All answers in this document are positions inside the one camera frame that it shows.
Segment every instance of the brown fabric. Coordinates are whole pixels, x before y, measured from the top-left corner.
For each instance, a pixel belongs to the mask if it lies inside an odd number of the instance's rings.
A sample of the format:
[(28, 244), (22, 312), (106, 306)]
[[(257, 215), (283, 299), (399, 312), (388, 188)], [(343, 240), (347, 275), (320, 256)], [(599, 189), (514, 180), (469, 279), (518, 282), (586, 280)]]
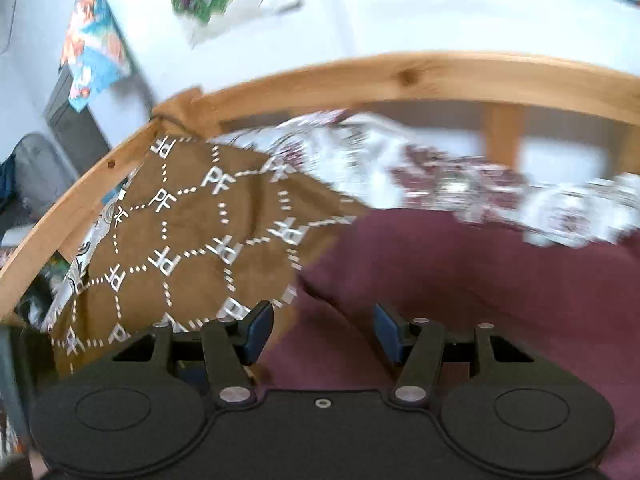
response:
[[(280, 160), (159, 136), (116, 204), (84, 289), (52, 329), (59, 371), (77, 369), (163, 318), (174, 330), (196, 330), (223, 314), (228, 298), (248, 308), (277, 300), (272, 344), (294, 320), (287, 290), (296, 270), (366, 210)], [(235, 260), (223, 246), (239, 250)], [(173, 269), (159, 260), (163, 251)], [(227, 306), (242, 316), (241, 306)]]

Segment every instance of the metal screw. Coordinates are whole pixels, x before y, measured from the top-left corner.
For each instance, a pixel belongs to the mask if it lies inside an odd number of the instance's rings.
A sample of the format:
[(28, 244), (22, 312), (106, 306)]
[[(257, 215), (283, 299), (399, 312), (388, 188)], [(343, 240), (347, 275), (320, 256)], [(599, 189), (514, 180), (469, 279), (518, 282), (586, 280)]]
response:
[(245, 402), (251, 397), (251, 391), (244, 386), (227, 386), (220, 390), (220, 399), (225, 402)]
[(419, 402), (427, 396), (427, 392), (420, 386), (400, 386), (394, 395), (404, 402)]
[(329, 399), (316, 399), (316, 406), (318, 408), (328, 408), (332, 405)]

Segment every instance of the bed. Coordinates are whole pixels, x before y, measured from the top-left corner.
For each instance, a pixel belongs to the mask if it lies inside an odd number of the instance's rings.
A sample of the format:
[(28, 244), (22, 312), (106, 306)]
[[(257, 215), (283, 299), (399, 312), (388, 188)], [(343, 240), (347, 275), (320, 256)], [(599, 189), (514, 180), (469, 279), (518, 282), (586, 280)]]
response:
[(511, 167), (528, 106), (619, 121), (628, 127), (616, 171), (640, 171), (640, 79), (580, 62), (484, 52), (387, 54), (293, 70), (212, 94), (189, 89), (156, 107), (148, 124), (92, 167), (32, 229), (0, 271), (0, 315), (12, 310), (56, 250), (73, 256), (101, 199), (140, 164), (160, 129), (208, 139), (249, 116), (366, 110), (371, 103), (402, 100), (484, 103), (486, 156)]

